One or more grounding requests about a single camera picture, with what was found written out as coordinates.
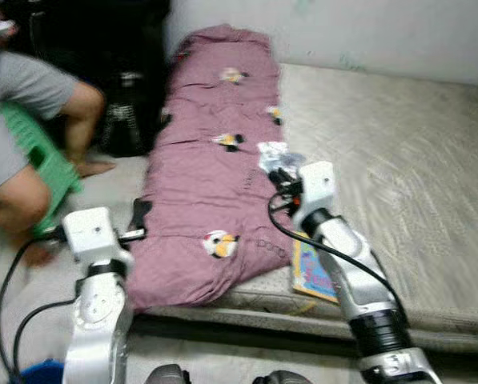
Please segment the plastic stool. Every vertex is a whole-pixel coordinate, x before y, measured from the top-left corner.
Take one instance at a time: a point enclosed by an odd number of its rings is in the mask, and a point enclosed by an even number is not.
[[[54,225],[53,214],[64,196],[69,191],[80,192],[82,184],[74,167],[57,150],[36,120],[23,108],[16,104],[3,103],[0,113],[6,120],[16,143],[28,157],[29,163],[50,187],[52,193],[50,209],[34,228],[34,232],[41,233]]]

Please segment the book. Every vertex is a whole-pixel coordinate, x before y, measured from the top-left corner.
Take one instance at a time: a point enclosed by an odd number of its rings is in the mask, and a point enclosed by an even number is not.
[[[337,303],[336,293],[329,275],[320,265],[313,246],[295,240],[292,259],[292,287],[294,290]]]

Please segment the man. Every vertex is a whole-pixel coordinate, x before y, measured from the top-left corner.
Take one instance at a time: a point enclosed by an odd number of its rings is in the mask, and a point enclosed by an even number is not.
[[[16,33],[0,36],[0,47]],[[81,177],[101,174],[114,164],[86,162],[85,154],[94,126],[103,110],[103,96],[92,86],[77,81],[44,62],[0,50],[0,102],[9,100],[48,119],[67,116],[66,156]],[[0,116],[0,228],[20,246],[50,206],[50,190],[17,148]],[[26,264],[40,266],[50,255],[32,246],[24,255]]]

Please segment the mattress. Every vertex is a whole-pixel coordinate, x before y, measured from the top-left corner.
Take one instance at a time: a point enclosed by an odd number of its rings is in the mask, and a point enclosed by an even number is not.
[[[335,164],[341,213],[378,253],[427,348],[478,352],[478,87],[283,64],[291,151]],[[148,313],[350,338],[290,267],[199,308]]]

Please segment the black cable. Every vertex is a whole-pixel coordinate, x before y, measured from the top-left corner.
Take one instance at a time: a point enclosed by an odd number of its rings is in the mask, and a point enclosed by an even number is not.
[[[44,310],[49,310],[50,308],[55,308],[57,306],[69,306],[70,304],[73,304],[75,302],[75,299],[72,298],[71,300],[66,300],[64,302],[52,302],[50,304],[46,304],[44,306],[40,306],[30,312],[20,323],[20,326],[18,327],[16,334],[14,335],[14,344],[13,344],[13,365],[14,365],[14,371],[19,374],[20,372],[20,365],[19,365],[19,349],[20,349],[20,339],[22,338],[22,333],[23,330],[25,329],[27,323],[32,320],[32,318],[36,314],[40,314]]]
[[[267,212],[269,213],[269,218],[271,219],[272,224],[281,232],[286,234],[290,238],[294,238],[295,240],[299,240],[300,242],[305,242],[306,244],[313,246],[315,248],[319,248],[320,250],[323,250],[325,252],[328,252],[329,254],[334,254],[337,258],[341,258],[342,260],[352,264],[353,266],[361,269],[363,272],[366,274],[369,274],[372,276],[374,279],[376,279],[378,282],[384,285],[384,287],[393,295],[394,300],[396,301],[397,306],[399,307],[399,311],[402,317],[402,320],[404,324],[408,324],[408,316],[406,315],[406,311],[404,310],[404,307],[402,305],[402,302],[400,301],[399,295],[396,293],[396,291],[393,289],[393,287],[390,285],[387,279],[382,278],[379,276],[375,271],[370,269],[369,267],[365,266],[363,263],[358,262],[351,256],[347,256],[346,254],[343,254],[339,250],[336,250],[335,248],[331,248],[330,246],[326,246],[320,242],[316,242],[314,240],[311,240],[310,238],[305,238],[303,236],[300,236],[291,230],[288,230],[281,226],[276,219],[273,216],[273,212],[277,211],[277,209],[272,209],[272,203],[274,202],[275,198],[281,197],[282,193],[276,192],[275,194],[272,195],[272,197],[269,199],[269,205],[267,207]]]
[[[13,263],[11,264],[11,267],[7,271],[6,277],[4,278],[4,281],[2,283],[2,286],[0,288],[0,359],[2,360],[2,364],[6,368],[7,374],[9,375],[9,379],[11,382],[13,380],[18,380],[18,382],[24,382],[23,379],[18,375],[13,370],[13,367],[9,363],[9,359],[7,358],[6,350],[4,348],[4,343],[2,340],[2,306],[4,303],[4,297],[6,296],[6,291],[7,287],[9,285],[9,281],[11,280],[11,277],[13,276],[14,270],[16,270],[16,267],[18,263],[20,262],[20,259],[22,258],[23,254],[27,250],[27,248],[31,245],[34,244],[35,242],[41,242],[42,238],[33,238],[26,242],[16,253],[16,256],[14,257]]]

